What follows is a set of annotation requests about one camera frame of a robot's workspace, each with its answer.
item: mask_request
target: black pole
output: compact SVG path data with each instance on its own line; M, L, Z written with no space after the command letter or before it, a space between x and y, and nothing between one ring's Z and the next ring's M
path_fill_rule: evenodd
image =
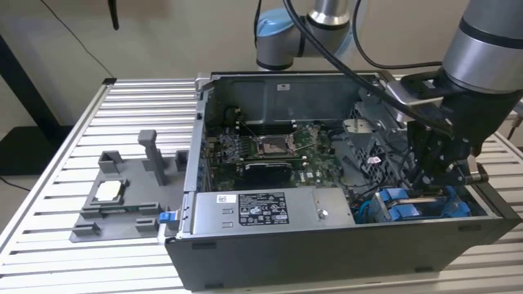
M70 127L57 123L1 35L0 75L37 125L14 127L0 141L0 175L37 175L48 166Z
M0 35L0 75L49 142L62 139L60 124Z
M108 4L108 12L110 14L110 21L113 23L113 29L114 31L117 31L117 29L120 28L120 24L117 21L116 0L106 0L106 4Z

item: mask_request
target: floor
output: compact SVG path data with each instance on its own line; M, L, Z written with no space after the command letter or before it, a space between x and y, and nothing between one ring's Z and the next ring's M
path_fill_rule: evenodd
M11 184L30 189L38 180L38 176L3 176L3 179ZM0 232L7 225L26 194L25 190L11 187L0 181Z

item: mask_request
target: wire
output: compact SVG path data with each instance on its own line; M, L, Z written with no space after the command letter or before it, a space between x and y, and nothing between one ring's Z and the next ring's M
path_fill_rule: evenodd
M106 67L104 66L104 64L100 62L100 60L94 57L94 55L89 52L88 48L85 47L85 45L82 44L82 42L80 41L78 37L76 36L76 34L73 33L73 31L68 28L66 24L64 23L64 21L60 19L60 17L57 17L54 11L50 9L50 7L48 6L48 4L45 3L44 0L40 0L40 2L45 5L45 7L48 8L48 10L50 11L52 15L54 16L54 18L57 19L57 21L64 25L64 27L66 28L66 30L69 31L70 35L73 35L76 41L78 41L80 46L82 47L82 49L85 50L85 52L88 53L88 55L90 55L92 59L94 59L94 61L97 62L97 64L104 68L105 72L108 73L108 75L110 76L110 78L113 78L113 74L108 71Z
M365 192L358 193L358 194L365 195L368 192L372 192L374 189L377 189L381 186L382 183L384 183L384 177L376 185L373 185L370 188L368 188L368 190L365 190Z
M366 183L366 184L361 184L361 185L345 185L348 188L361 188L361 187L366 187L368 185L372 185L372 184L374 184L376 183L376 181L373 181L373 182L369 182L369 183Z
M401 162L400 162L400 164L398 164L398 166L397 166L397 167L400 168L400 170L398 170L398 176L400 176L400 178L398 178L398 180L397 180L397 182L396 182L396 186L398 186L400 182L402 182L402 183L406 185L406 187L410 189L410 188L412 188L412 185L410 185L409 182L402 178L402 175L401 175L401 173L402 173L402 166L404 166L404 164L405 164L408 155L409 155L409 149L406 149L405 153L402 154Z
M342 62L332 55L328 49L322 46L321 42L314 38L312 32L305 28L304 24L300 21L297 13L294 11L294 7L292 6L290 0L284 0L285 9L288 15L292 19L293 25L304 35L305 39L310 42L314 49L321 53L328 62L333 65L337 70L350 78L350 80L361 86L369 94L373 94L378 99L381 99L386 104L389 104L394 109L397 109L402 114L409 116L417 122L424 124L426 127L433 130L441 132L442 134L452 135L452 129L448 124L441 124L432 121L429 118L422 116L420 113L414 112L413 109L398 102L394 98L392 98L381 89L374 87L370 83L368 83L346 66Z
M250 128L246 126L246 124L245 124L242 121L240 121L240 120L237 120L237 121L238 121L240 124L244 125L245 129L249 131L249 133L252 134L252 136L257 139L258 136L256 136L256 134L252 132L252 130L250 130Z
M386 66L386 65L378 64L378 63L373 62L373 60L370 60L370 58L368 57L368 55L365 54L365 52L361 48L360 40L357 38L356 19L357 19L357 11L360 8L360 4L361 4L361 0L356 0L356 4L353 7L353 13L352 13L350 30L352 30L352 39L353 39L353 43L356 45L357 51L358 51L362 59L368 62L368 64L372 65L373 67L377 67L378 69L416 69L416 68L428 67L428 66L441 66L441 62L438 62L438 61L413 63L413 64L402 64L402 65L397 65L397 66Z
M362 224L364 223L364 216L362 215L364 215L364 211L365 211L365 208L366 208L368 205L369 205L369 200L364 201L361 206L358 207L357 217L356 217L356 223L357 224Z
M256 13L253 15L253 47L256 47L256 42L258 40L258 20L261 11L261 0L258 0L258 5L256 7Z
M25 190L26 192L30 192L30 190L24 188L22 186L18 186L18 185L14 185L13 183L9 183L1 176L0 176L0 181L2 181L5 184L7 184L11 187L15 187L15 188L18 188L21 190Z
M510 127L509 132L508 132L508 136L506 136L506 140L512 139L513 132L514 132L514 129L516 129L516 128L517 128L517 127Z

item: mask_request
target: power supply label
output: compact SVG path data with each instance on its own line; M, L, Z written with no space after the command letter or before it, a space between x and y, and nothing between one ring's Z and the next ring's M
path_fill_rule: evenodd
M285 194L254 193L237 195L240 225L288 224Z

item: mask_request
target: aluminum extrusion table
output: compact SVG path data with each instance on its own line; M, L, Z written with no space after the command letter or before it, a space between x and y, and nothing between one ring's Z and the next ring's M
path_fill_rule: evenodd
M70 229L98 172L100 152L144 158L141 129L156 129L164 156L188 149L194 80L104 85L0 236L0 293L186 293L156 238L72 243ZM478 162L523 217L523 154L494 134ZM523 225L470 248L437 274L274 285L249 293L523 293ZM221 293L244 290L221 290Z

